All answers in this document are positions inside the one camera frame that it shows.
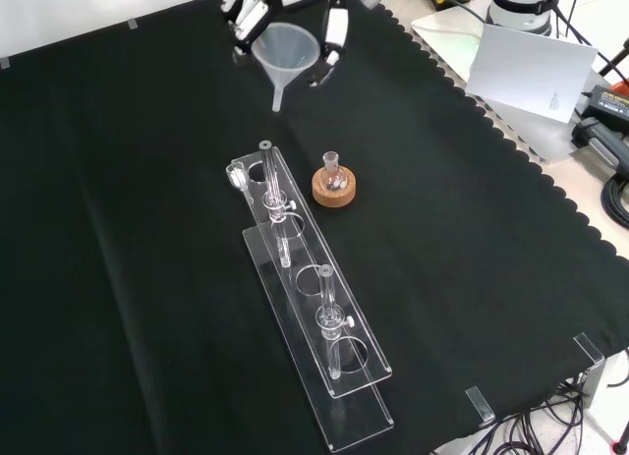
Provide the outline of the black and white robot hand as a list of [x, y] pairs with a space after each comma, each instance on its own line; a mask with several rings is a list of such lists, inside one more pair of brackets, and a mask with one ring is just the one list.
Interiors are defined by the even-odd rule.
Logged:
[[331, 77], [343, 55], [349, 30], [345, 0], [222, 0], [220, 11], [230, 28], [235, 51], [242, 55], [251, 51], [253, 43], [279, 15], [320, 1], [327, 2], [328, 9], [319, 59], [309, 74], [309, 85], [316, 87]]

